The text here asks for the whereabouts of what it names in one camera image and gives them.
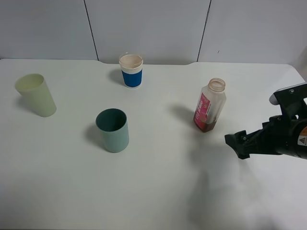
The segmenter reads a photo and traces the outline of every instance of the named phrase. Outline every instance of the white table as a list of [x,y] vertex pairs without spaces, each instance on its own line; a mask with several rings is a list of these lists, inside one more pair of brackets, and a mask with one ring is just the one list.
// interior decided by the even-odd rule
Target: white table
[[[42,74],[57,111],[42,118],[14,89]],[[200,90],[226,82],[215,129],[193,124]],[[119,65],[84,60],[0,60],[0,227],[104,230],[304,230],[307,161],[240,160],[224,135],[261,128],[280,108],[277,89],[302,83],[288,65],[145,65],[140,88]],[[130,143],[101,148],[94,121],[119,108]]]

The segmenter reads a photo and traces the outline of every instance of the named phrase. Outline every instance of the bottle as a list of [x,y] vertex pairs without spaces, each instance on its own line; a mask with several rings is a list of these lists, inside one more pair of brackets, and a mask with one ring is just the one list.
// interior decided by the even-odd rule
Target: bottle
[[211,131],[226,102],[225,82],[213,78],[201,89],[201,96],[194,114],[194,122],[204,133]]

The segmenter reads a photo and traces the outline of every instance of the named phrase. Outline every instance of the paper cup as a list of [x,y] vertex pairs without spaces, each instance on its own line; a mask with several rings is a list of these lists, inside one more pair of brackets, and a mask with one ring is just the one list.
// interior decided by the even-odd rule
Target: paper cup
[[106,109],[96,118],[96,125],[102,133],[103,146],[109,152],[121,152],[129,144],[126,114],[119,109]]
[[15,89],[39,116],[51,116],[57,110],[44,77],[28,74],[15,83]]
[[142,82],[142,57],[136,54],[125,53],[119,57],[119,64],[125,85],[128,88],[139,87]]

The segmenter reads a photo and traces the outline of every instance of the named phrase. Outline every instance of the blue label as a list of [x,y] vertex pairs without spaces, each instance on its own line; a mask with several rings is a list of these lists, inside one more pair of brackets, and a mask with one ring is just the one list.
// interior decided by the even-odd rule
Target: blue label
[[142,82],[142,70],[135,74],[128,74],[123,72],[124,82],[127,86],[134,88],[141,84]]

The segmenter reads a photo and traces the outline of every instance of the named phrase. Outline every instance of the white wall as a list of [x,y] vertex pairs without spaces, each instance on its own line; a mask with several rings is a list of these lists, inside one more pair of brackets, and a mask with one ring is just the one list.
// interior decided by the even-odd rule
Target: white wall
[[0,58],[97,59],[83,0],[1,0]]
[[199,61],[293,63],[307,46],[307,0],[212,0]]
[[197,61],[210,0],[87,0],[98,57],[138,52],[149,64]]

